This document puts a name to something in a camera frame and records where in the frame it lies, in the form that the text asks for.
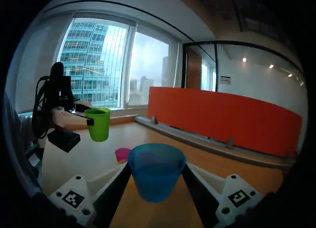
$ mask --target orange partition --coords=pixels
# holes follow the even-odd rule
[[[188,88],[151,87],[148,118],[222,142],[294,156],[302,118],[283,107],[239,95]]]

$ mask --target green cup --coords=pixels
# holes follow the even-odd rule
[[[103,142],[109,137],[110,110],[106,108],[90,108],[85,110],[86,117],[94,119],[89,125],[90,137],[95,142]]]

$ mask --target blue cup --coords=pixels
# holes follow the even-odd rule
[[[171,194],[186,157],[177,148],[152,143],[134,148],[128,163],[139,195],[148,202],[162,202]]]

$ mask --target window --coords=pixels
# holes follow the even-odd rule
[[[130,25],[75,18],[64,38],[59,61],[71,76],[76,98],[95,107],[120,107],[121,77]]]
[[[147,105],[151,86],[172,87],[178,42],[139,26],[134,37],[130,62],[127,105]]]
[[[216,72],[213,66],[210,66],[205,60],[202,60],[201,90],[215,91]]]
[[[173,86],[179,42],[158,28],[115,20],[75,18],[58,61],[74,96],[94,107],[147,105],[151,86]]]

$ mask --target wooden table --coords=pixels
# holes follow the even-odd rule
[[[174,146],[185,154],[187,161],[223,178],[238,174],[258,192],[277,191],[283,181],[278,169],[241,163],[186,145],[138,123],[112,125],[109,138],[93,142],[88,130],[77,130],[79,142],[66,153],[47,141],[43,155],[41,185],[50,195],[76,174],[92,179],[117,166],[115,150],[134,148],[146,143],[163,143]],[[111,227],[202,227],[199,215],[182,176],[171,196],[161,203],[148,203],[138,194],[131,177],[121,198]]]
[[[203,224],[182,176],[171,195],[159,203],[142,199],[131,176],[109,227],[202,228]]]

